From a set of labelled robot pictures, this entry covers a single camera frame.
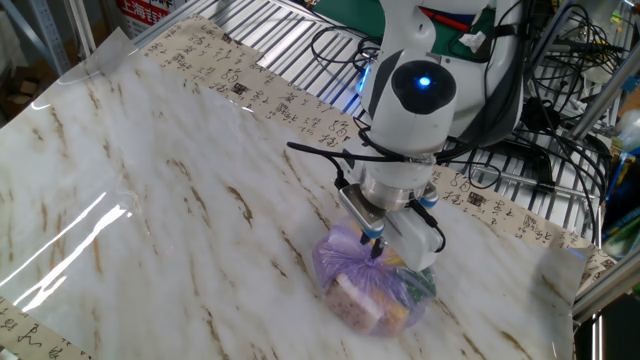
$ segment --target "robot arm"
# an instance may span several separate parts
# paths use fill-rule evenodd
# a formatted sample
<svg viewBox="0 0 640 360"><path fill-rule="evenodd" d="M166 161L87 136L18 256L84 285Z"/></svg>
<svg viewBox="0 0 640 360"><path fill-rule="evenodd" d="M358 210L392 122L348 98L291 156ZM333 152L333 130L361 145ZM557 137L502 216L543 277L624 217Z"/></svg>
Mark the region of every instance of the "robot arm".
<svg viewBox="0 0 640 360"><path fill-rule="evenodd" d="M483 110L485 76L486 96L502 91L505 75L513 73L517 65L514 56L517 39L514 36L496 39L493 56L486 64L431 54L435 28L418 6L477 13L487 1L381 0L381 3L387 19L384 41L377 62L368 70L361 94L363 107L371 119L370 143L367 146L360 139L351 140L345 144L345 151L370 156L392 152L409 160L341 161L351 185L340 189L340 199L363 229L363 243L384 239L409 268L419 271L435 261L445 243L444 234L434 226L437 222L425 209L438 199L429 183L435 165L433 154L442 148L448 135L459 137L469 128L477 136L478 126L487 127L485 123L478 125L484 122L478 120L481 112L494 115L488 111L490 107ZM498 0L496 25L518 23L521 7L516 0ZM512 76L521 78L518 73L515 71ZM519 100L521 81L516 84L515 96ZM514 96L504 92L496 95L505 99ZM504 117L506 121L490 124L492 130L504 128L493 141L513 129L521 101L513 103L515 111ZM376 241L372 256L381 253L382 243Z"/></svg>

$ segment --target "snack package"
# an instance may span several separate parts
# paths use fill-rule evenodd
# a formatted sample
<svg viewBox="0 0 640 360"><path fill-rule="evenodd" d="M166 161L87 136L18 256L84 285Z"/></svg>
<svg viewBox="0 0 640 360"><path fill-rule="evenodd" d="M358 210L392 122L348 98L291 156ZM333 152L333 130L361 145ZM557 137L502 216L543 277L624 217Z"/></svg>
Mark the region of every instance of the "snack package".
<svg viewBox="0 0 640 360"><path fill-rule="evenodd" d="M373 244L350 219L333 226L313 252L324 301L355 332L397 336L424 315L436 296L431 269L408 269L391 248L371 258Z"/></svg>

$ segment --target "metal pole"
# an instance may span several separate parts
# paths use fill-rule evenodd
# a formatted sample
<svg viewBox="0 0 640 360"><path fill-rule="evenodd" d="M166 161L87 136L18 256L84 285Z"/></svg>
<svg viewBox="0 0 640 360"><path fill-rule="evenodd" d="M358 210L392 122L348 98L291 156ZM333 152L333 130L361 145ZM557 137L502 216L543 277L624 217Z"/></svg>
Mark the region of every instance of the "metal pole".
<svg viewBox="0 0 640 360"><path fill-rule="evenodd" d="M640 247L605 272L576 298L573 318L583 323L620 295L640 283Z"/></svg>
<svg viewBox="0 0 640 360"><path fill-rule="evenodd" d="M533 53L531 54L531 69L529 69L529 73L525 75L525 83L531 79L531 75L533 75L536 68L542 62L542 59L549 51L551 45L553 45L553 41L558 36L558 33L567 22L569 15L571 15L571 11L566 11L569 5L573 5L577 2L577 0L566 0L560 4L558 11L553 16L549 24L544 30L542 37L536 44L535 49L533 49Z"/></svg>
<svg viewBox="0 0 640 360"><path fill-rule="evenodd" d="M71 20L71 26L77 30L77 37L80 41L79 48L83 58L89 57L96 50L96 43L93 40L91 24L84 8L82 0L64 0L67 13Z"/></svg>
<svg viewBox="0 0 640 360"><path fill-rule="evenodd" d="M640 69L640 42L633 47L633 50L629 53L624 60L618 71L609 79L609 82L602 88L602 91L598 96L593 99L591 104L587 107L584 114L577 122L576 126L569 133L569 138L582 141L593 126L600 120L602 114L607 111L615 99L620 95L622 84L627 80L629 76L635 75Z"/></svg>
<svg viewBox="0 0 640 360"><path fill-rule="evenodd" d="M58 72L58 75L62 75L62 69L58 69L58 61L53 57L52 52L47 46L40 40L38 35L33 31L29 23L24 19L22 14L18 11L18 9L13 5L11 0L0 0L0 5L7 10L9 17L15 21L16 25L22 30L22 32L31 40L33 45L38 49L38 51L42 54L44 59L49 63L52 69Z"/></svg>
<svg viewBox="0 0 640 360"><path fill-rule="evenodd" d="M111 16L111 9L109 8L108 0L99 0L100 11L102 12L102 18L104 19L104 25L107 27L107 32L111 34L116 28L113 23L113 16Z"/></svg>

